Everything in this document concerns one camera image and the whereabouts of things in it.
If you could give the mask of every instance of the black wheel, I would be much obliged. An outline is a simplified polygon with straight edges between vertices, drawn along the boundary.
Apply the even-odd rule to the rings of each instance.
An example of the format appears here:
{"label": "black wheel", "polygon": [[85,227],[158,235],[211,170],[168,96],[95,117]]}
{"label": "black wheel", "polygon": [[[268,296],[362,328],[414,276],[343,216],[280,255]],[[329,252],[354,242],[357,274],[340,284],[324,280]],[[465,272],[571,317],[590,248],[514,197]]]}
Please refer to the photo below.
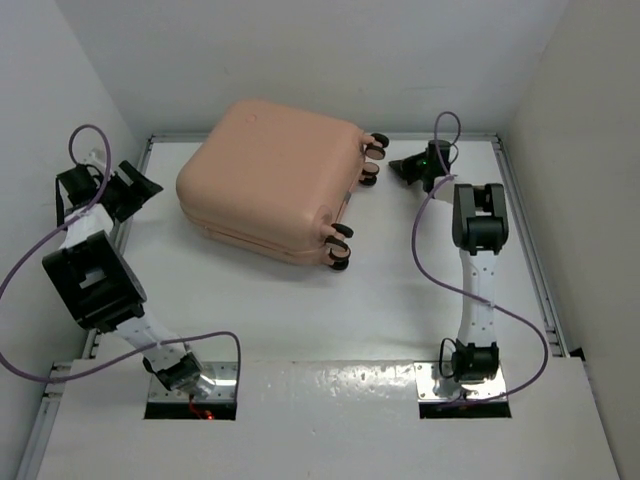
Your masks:
{"label": "black wheel", "polygon": [[386,155],[384,148],[373,144],[367,145],[364,154],[372,160],[383,160]]}
{"label": "black wheel", "polygon": [[337,272],[342,272],[343,270],[346,270],[348,266],[349,260],[344,260],[342,262],[335,262],[333,265],[329,265],[329,268]]}
{"label": "black wheel", "polygon": [[347,227],[346,225],[342,225],[341,223],[334,223],[333,225],[331,225],[333,228],[336,229],[336,232],[338,232],[340,235],[344,235],[344,238],[351,238],[353,237],[353,230],[351,230],[349,227]]}
{"label": "black wheel", "polygon": [[376,139],[376,142],[379,142],[382,145],[382,148],[387,148],[389,146],[389,137],[386,135],[382,135],[381,133],[372,133],[371,136]]}
{"label": "black wheel", "polygon": [[347,250],[345,255],[336,255],[333,250],[329,250],[329,258],[334,262],[346,262],[351,257],[351,250]]}
{"label": "black wheel", "polygon": [[376,177],[375,175],[372,177],[364,177],[362,180],[360,180],[360,185],[364,185],[365,187],[373,187],[377,181],[378,177]]}
{"label": "black wheel", "polygon": [[344,243],[342,240],[338,240],[333,235],[327,237],[327,239],[324,241],[324,243],[325,243],[325,245],[328,245],[329,248],[331,248],[331,246],[333,245],[335,247],[338,247],[341,250],[344,250],[345,252],[349,251],[349,245]]}
{"label": "black wheel", "polygon": [[367,162],[364,164],[364,168],[362,169],[363,175],[377,175],[380,173],[380,167],[375,163]]}

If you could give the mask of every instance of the suitcase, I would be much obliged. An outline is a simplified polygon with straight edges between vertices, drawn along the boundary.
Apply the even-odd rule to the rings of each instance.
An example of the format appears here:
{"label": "suitcase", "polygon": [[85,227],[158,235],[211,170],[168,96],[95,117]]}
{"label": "suitcase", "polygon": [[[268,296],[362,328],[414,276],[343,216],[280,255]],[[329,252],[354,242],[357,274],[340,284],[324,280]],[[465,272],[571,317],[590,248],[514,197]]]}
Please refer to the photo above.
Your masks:
{"label": "suitcase", "polygon": [[373,186],[389,139],[263,100],[232,105],[180,171],[186,217],[210,238],[299,265],[349,265],[340,223],[351,193]]}

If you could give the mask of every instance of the white table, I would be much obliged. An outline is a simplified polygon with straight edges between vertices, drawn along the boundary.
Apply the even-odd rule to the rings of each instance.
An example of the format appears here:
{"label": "white table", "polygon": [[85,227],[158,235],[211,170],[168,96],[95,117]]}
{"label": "white table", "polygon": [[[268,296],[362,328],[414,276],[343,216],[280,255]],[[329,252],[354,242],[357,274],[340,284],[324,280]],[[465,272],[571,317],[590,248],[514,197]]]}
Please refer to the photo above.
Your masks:
{"label": "white table", "polygon": [[[424,145],[392,142],[387,159]],[[39,478],[617,478],[575,359],[554,358],[538,384],[514,396],[512,419],[418,419],[411,361],[436,358],[441,339],[455,337],[462,304],[413,265],[411,225],[424,196],[418,186],[401,186],[383,167],[375,187],[354,194],[344,218],[356,232],[347,271],[285,265],[207,240],[184,219],[174,182],[197,147],[153,144],[146,174],[165,191],[136,215],[125,258],[148,308],[174,332],[240,336],[238,419],[143,420],[148,375],[132,359],[66,386]],[[460,142],[454,173],[501,181],[491,140]],[[543,329],[510,221],[496,299]],[[435,276],[460,285],[449,204],[428,208],[419,251]],[[496,331],[513,387],[536,370],[542,349],[507,317],[497,317]],[[205,360],[231,360],[235,352],[220,339],[194,347]],[[97,359],[77,361],[74,370],[128,348],[107,336]]]}

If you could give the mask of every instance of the white wall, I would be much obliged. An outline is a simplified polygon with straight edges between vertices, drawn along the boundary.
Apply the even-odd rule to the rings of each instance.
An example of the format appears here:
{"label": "white wall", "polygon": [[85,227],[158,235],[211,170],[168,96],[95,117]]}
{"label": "white wall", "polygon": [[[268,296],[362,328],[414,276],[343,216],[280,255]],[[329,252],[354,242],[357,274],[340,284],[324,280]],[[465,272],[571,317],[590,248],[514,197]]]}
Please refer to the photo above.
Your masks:
{"label": "white wall", "polygon": [[[139,153],[54,1],[3,0],[0,275],[55,226],[54,176],[71,166],[66,142],[84,122],[105,129],[118,161]],[[86,133],[78,154],[93,146],[101,146],[99,137]],[[0,303],[0,349],[23,369],[46,375],[52,361],[81,351],[84,335],[54,293],[41,258],[23,269]],[[0,479],[17,471],[41,392],[42,386],[0,369]]]}
{"label": "white wall", "polygon": [[640,2],[574,0],[507,146],[624,478],[640,478]]}
{"label": "white wall", "polygon": [[57,0],[136,133],[263,96],[382,131],[515,112],[567,0]]}

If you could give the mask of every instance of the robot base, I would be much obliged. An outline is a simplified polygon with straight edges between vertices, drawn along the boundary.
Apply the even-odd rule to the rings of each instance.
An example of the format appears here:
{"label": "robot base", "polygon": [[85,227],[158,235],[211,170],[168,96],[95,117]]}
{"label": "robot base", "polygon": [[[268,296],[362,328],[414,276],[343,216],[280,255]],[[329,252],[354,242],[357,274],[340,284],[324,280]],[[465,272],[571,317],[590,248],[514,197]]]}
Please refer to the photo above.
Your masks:
{"label": "robot base", "polygon": [[[458,383],[440,375],[438,362],[416,362],[416,386],[420,418],[511,418],[509,400],[502,397],[477,405],[468,405],[474,400],[483,400],[506,391],[502,367],[492,380],[481,383]],[[451,372],[449,362],[442,362],[445,375]],[[464,402],[456,406],[454,402]]]}
{"label": "robot base", "polygon": [[[202,362],[203,374],[215,379],[211,395],[193,401],[198,412],[210,413],[215,420],[235,420],[237,403],[234,398],[238,365],[235,362]],[[160,381],[151,376],[147,408],[147,420],[187,420],[199,419],[189,408],[189,397],[179,390],[168,391]]]}

